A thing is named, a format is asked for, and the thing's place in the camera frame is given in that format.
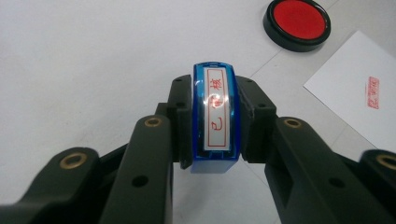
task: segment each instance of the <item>red ink pad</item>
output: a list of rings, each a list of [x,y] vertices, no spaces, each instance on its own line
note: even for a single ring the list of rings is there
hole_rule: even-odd
[[[297,52],[316,49],[329,37],[330,18],[311,0],[275,0],[262,21],[265,32],[280,47]]]

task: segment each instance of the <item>red stamp mark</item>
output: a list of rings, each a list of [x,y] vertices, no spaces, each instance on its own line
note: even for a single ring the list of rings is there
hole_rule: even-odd
[[[379,79],[369,77],[367,85],[367,105],[374,109],[379,109]]]

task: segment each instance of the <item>blue plastic casing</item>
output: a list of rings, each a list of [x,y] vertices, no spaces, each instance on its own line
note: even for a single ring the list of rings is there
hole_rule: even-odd
[[[192,173],[225,173],[239,158],[239,95],[227,63],[194,66]]]

